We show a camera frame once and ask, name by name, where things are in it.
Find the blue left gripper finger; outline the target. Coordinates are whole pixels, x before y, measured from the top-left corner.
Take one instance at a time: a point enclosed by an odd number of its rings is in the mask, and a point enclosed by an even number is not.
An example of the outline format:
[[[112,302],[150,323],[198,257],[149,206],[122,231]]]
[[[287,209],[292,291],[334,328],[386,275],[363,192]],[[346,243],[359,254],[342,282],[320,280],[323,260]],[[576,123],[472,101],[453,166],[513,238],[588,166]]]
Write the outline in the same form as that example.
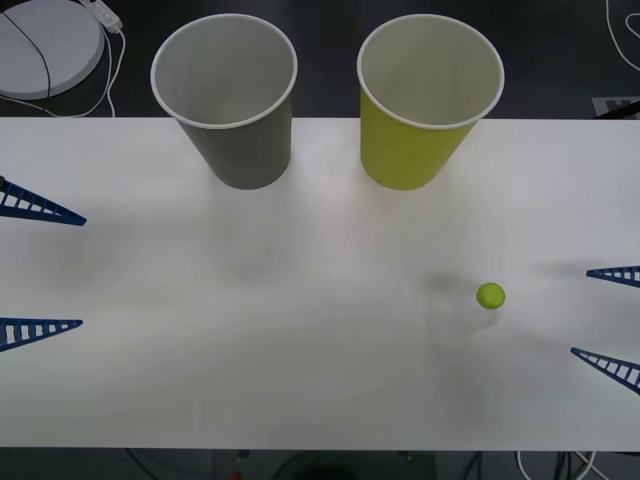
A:
[[[87,219],[1,177],[1,216],[84,226]]]
[[[82,320],[2,318],[1,351],[9,351],[47,339],[82,325]]]

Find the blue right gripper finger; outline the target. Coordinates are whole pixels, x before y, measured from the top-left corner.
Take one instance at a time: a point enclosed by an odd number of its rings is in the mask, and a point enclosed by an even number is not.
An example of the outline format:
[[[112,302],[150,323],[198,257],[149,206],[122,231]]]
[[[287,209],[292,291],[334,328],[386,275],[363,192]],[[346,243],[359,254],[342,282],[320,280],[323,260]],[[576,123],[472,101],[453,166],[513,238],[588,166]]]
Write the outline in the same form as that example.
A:
[[[602,269],[592,269],[586,272],[586,276],[598,280],[609,281],[612,283],[640,287],[640,267],[639,266],[622,266],[609,267]]]
[[[616,383],[625,386],[637,395],[640,394],[640,366],[637,363],[578,348],[572,348],[571,353]]]

